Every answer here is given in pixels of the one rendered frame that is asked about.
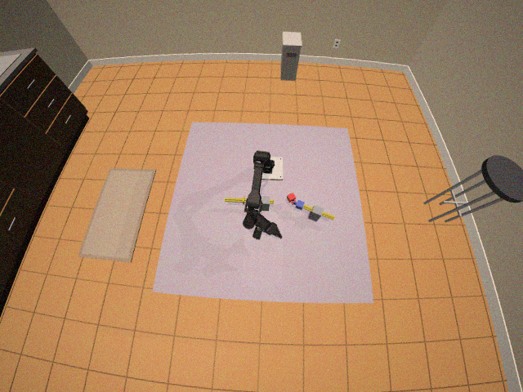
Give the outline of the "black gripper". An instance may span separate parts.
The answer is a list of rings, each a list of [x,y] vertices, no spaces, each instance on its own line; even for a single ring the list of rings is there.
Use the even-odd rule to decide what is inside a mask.
[[[259,227],[263,228],[265,230],[264,233],[267,233],[268,235],[273,234],[275,237],[278,237],[280,239],[283,238],[277,227],[277,224],[274,222],[270,222],[262,215],[258,217],[255,225],[258,225]]]

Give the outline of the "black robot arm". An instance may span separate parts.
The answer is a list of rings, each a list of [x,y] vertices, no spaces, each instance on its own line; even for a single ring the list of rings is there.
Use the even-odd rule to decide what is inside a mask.
[[[275,160],[270,159],[270,152],[257,150],[257,152],[255,152],[253,155],[253,163],[254,174],[252,191],[248,195],[244,208],[244,212],[247,212],[243,221],[243,226],[245,229],[252,229],[258,217],[261,215],[260,212],[262,211],[262,196],[260,195],[260,188],[262,182],[262,172],[272,174],[272,169],[275,166]],[[255,210],[254,208],[259,208],[259,211]],[[253,232],[253,238],[260,240],[262,232],[264,231],[265,230],[263,228],[256,225],[256,228]]]

